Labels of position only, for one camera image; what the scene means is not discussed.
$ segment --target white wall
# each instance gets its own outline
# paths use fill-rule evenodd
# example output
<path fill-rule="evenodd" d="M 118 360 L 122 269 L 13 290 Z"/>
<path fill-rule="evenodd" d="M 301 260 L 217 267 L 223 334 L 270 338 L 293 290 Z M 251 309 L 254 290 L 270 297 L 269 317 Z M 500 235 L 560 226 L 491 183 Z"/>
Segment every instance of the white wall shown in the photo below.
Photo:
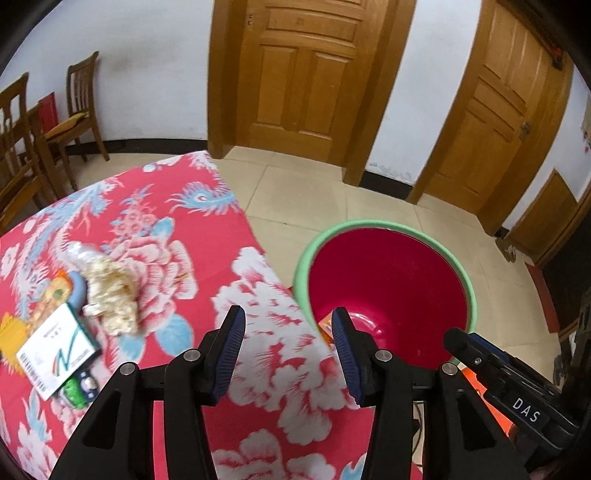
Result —
<path fill-rule="evenodd" d="M 366 170 L 417 181 L 462 82 L 479 14 L 480 0 L 417 0 Z"/>
<path fill-rule="evenodd" d="M 554 168 L 564 178 L 577 201 L 581 199 L 591 179 L 591 153 L 585 152 L 586 143 L 581 130 L 588 95 L 589 89 L 579 71 L 575 69 L 569 101 L 556 138 L 529 188 L 503 223 L 505 228 L 511 230 L 515 226 L 527 207 L 535 200 Z"/>
<path fill-rule="evenodd" d="M 25 39 L 0 90 L 29 71 L 29 106 L 55 91 L 63 120 L 68 65 L 99 50 L 103 140 L 206 139 L 212 9 L 213 0 L 63 0 Z"/>

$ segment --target black baseboard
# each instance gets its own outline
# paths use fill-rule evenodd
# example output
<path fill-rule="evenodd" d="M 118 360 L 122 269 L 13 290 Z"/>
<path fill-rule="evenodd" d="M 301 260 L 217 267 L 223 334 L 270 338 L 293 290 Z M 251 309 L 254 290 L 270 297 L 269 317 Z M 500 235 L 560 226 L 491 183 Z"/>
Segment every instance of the black baseboard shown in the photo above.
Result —
<path fill-rule="evenodd" d="M 505 238 L 508 233 L 509 233 L 509 230 L 507 230 L 504 226 L 502 226 L 501 228 L 499 228 L 495 232 L 495 237 L 497 237 L 497 238 Z"/>
<path fill-rule="evenodd" d="M 179 138 L 128 138 L 125 140 L 108 140 L 105 148 L 109 153 L 162 153 L 163 155 L 182 155 L 198 150 L 207 150 L 207 140 L 185 140 Z M 70 145 L 66 148 L 68 155 L 99 154 L 96 142 Z"/>
<path fill-rule="evenodd" d="M 408 183 L 389 179 L 370 171 L 363 172 L 359 186 L 401 200 L 406 200 L 413 189 L 413 186 Z"/>

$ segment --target chair backrest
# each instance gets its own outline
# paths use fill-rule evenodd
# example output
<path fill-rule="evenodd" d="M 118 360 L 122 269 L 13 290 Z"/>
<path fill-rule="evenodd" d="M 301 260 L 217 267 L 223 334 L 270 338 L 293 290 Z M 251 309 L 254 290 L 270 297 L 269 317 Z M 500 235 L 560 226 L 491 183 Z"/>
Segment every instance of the chair backrest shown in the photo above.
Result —
<path fill-rule="evenodd" d="M 33 149 L 31 125 L 27 114 L 28 78 L 29 74 L 25 73 L 0 92 L 0 199 L 12 192 L 19 181 L 32 168 L 36 168 L 39 162 Z M 24 145 L 25 155 L 18 154 L 20 140 Z"/>
<path fill-rule="evenodd" d="M 68 101 L 68 115 L 88 111 L 95 114 L 95 98 L 93 81 L 95 76 L 96 51 L 86 60 L 68 67 L 66 77 L 66 96 Z"/>

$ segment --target metal screw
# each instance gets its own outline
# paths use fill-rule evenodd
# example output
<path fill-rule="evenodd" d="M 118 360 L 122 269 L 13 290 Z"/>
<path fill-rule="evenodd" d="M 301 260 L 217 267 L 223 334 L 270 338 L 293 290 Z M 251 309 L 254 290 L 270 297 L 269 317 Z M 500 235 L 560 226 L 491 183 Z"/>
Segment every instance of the metal screw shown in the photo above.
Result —
<path fill-rule="evenodd" d="M 454 364 L 451 364 L 449 362 L 446 364 L 443 364 L 441 366 L 441 370 L 443 370 L 443 373 L 445 373 L 446 375 L 449 375 L 451 377 L 454 376 L 455 374 L 457 374 L 457 366 L 455 366 Z"/>
<path fill-rule="evenodd" d="M 129 374 L 132 374 L 134 372 L 134 370 L 135 370 L 135 365 L 134 364 L 123 364 L 119 368 L 119 371 L 121 372 L 121 375 L 129 375 Z"/>
<path fill-rule="evenodd" d="M 389 362 L 392 359 L 392 354 L 387 350 L 378 350 L 377 352 L 375 352 L 375 357 L 380 362 Z"/>
<path fill-rule="evenodd" d="M 201 357 L 201 352 L 197 349 L 190 349 L 187 350 L 184 354 L 183 354 L 183 358 L 187 361 L 187 362 L 194 362 L 195 360 L 199 360 L 199 357 Z"/>

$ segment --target white card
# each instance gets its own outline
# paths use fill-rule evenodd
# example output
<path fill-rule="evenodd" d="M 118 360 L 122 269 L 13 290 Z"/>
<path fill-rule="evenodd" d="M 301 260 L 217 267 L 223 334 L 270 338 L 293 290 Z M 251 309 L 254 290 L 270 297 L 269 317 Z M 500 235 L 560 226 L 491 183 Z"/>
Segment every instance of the white card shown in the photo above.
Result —
<path fill-rule="evenodd" d="M 40 397 L 47 400 L 97 351 L 64 303 L 25 342 L 17 358 Z"/>

